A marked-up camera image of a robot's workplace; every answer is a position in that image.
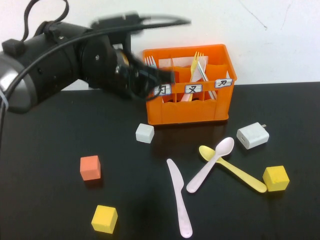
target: orange block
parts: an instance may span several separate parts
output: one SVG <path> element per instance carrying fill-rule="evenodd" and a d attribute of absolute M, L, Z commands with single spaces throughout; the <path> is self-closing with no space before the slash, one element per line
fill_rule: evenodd
<path fill-rule="evenodd" d="M 80 173 L 84 181 L 99 179 L 101 168 L 98 156 L 81 157 Z"/>

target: orange crate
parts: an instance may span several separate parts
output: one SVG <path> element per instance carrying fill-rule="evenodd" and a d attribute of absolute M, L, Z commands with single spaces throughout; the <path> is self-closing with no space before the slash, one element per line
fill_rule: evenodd
<path fill-rule="evenodd" d="M 152 56 L 159 67 L 159 60 L 193 57 L 196 52 L 208 56 L 205 74 L 209 81 L 201 79 L 191 83 L 190 66 L 166 67 L 174 71 L 175 84 L 168 85 L 166 91 L 162 91 L 169 95 L 159 96 L 146 103 L 150 125 L 221 121 L 229 118 L 228 111 L 237 76 L 225 45 L 147 49 L 143 51 L 143 59 Z M 193 94 L 192 101 L 180 101 L 190 85 L 200 85 L 197 86 L 199 92 Z M 208 91 L 215 91 L 217 98 L 211 99 Z"/>

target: yellow cube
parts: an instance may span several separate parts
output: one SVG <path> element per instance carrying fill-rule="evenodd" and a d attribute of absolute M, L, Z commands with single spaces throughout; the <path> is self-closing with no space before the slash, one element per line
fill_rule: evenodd
<path fill-rule="evenodd" d="M 117 219 L 118 214 L 114 207 L 98 205 L 91 224 L 94 230 L 98 232 L 112 234 L 114 232 Z"/>
<path fill-rule="evenodd" d="M 285 190 L 289 184 L 284 166 L 267 167 L 262 178 L 269 192 Z"/>

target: cube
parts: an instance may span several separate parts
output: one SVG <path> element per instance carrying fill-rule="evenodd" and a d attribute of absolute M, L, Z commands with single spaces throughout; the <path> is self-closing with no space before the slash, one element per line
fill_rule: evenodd
<path fill-rule="evenodd" d="M 284 166 L 267 167 L 262 178 L 269 192 L 285 190 L 290 181 Z"/>
<path fill-rule="evenodd" d="M 84 181 L 99 179 L 101 167 L 98 156 L 81 157 L 80 173 Z"/>
<path fill-rule="evenodd" d="M 136 140 L 142 143 L 150 144 L 155 135 L 154 126 L 140 123 L 135 132 Z"/>
<path fill-rule="evenodd" d="M 112 234 L 117 219 L 118 214 L 114 207 L 98 205 L 95 209 L 91 225 L 95 231 Z"/>

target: crate label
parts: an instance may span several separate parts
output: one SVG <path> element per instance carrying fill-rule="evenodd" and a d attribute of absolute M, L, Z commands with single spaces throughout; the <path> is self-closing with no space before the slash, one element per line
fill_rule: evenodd
<path fill-rule="evenodd" d="M 156 86 L 154 88 L 154 95 L 158 95 L 158 94 L 159 94 L 159 96 L 170 95 L 171 94 L 171 85 L 164 84 L 161 86 Z"/>
<path fill-rule="evenodd" d="M 223 87 L 229 87 L 232 85 L 233 80 L 231 78 L 225 78 L 225 79 L 217 79 L 215 80 L 215 85 L 214 87 L 216 89 L 220 89 Z"/>
<path fill-rule="evenodd" d="M 202 85 L 201 84 L 194 84 L 194 85 L 186 85 L 184 93 L 186 94 L 195 94 L 202 92 Z"/>

